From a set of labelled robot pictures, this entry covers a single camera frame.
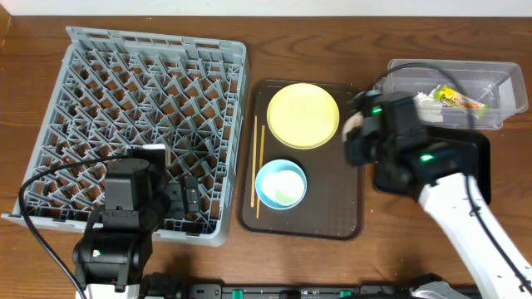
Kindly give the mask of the green snack wrapper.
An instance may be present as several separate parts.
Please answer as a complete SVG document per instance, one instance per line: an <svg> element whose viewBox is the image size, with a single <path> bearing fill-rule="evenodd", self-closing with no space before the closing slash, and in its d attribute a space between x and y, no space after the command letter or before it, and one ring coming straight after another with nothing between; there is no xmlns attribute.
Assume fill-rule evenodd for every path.
<svg viewBox="0 0 532 299"><path fill-rule="evenodd" d="M468 96L462 95L460 92L453 90L449 86L438 86L432 93L436 100L439 100L448 106L471 108L471 109L487 109L488 105L483 104L477 100L473 100Z"/></svg>

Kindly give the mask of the light blue bowl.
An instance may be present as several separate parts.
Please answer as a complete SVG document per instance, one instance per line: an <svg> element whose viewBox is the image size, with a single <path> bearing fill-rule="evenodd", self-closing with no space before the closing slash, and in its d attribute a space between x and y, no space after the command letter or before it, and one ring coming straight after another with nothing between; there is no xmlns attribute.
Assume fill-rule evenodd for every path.
<svg viewBox="0 0 532 299"><path fill-rule="evenodd" d="M294 208L307 192L307 177L303 169L287 159L275 159L257 173L255 190L260 201L276 210Z"/></svg>

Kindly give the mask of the white tissue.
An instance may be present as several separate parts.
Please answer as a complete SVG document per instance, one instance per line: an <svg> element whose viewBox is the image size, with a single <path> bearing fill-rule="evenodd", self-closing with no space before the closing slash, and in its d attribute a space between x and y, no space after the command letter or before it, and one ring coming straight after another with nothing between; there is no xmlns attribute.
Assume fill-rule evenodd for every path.
<svg viewBox="0 0 532 299"><path fill-rule="evenodd" d="M429 123L441 123L443 121L442 108L443 103L430 97L429 95L418 92L413 98L416 104L419 118Z"/></svg>

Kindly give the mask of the white bowl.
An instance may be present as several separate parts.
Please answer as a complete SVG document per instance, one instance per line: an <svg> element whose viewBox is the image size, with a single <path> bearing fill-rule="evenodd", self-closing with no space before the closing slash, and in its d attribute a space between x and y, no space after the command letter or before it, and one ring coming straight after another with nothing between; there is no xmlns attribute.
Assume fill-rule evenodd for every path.
<svg viewBox="0 0 532 299"><path fill-rule="evenodd" d="M347 134L354 129L360 128L363 125L364 117L361 112L350 116L342 127L342 141L347 141Z"/></svg>

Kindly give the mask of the small white cup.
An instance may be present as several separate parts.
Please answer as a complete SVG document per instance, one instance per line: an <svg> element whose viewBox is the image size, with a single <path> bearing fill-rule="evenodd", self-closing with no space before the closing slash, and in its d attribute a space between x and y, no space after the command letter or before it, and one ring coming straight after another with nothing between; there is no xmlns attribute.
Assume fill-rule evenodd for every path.
<svg viewBox="0 0 532 299"><path fill-rule="evenodd" d="M282 170L267 174L262 183L264 195L282 206L290 206L299 201L305 191L300 175L292 170Z"/></svg>

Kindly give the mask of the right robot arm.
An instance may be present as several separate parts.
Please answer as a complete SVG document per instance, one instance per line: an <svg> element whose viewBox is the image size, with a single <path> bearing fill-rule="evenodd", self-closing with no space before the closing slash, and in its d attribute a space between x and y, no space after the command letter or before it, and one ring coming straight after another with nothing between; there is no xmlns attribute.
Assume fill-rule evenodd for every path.
<svg viewBox="0 0 532 299"><path fill-rule="evenodd" d="M357 94L342 142L348 164L377 164L432 217L484 298L531 296L531 265L486 204L473 158L430 135L411 94Z"/></svg>

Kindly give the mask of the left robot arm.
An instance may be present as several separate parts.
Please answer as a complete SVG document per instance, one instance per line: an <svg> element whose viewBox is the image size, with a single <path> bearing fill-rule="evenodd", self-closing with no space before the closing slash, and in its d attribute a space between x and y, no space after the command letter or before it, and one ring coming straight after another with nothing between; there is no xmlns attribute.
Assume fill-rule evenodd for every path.
<svg viewBox="0 0 532 299"><path fill-rule="evenodd" d="M186 298L188 287L170 274L143 273L153 235L169 218L200 210L198 183L171 183L165 174L170 147L129 149L105 176L105 203L89 215L73 251L80 298Z"/></svg>

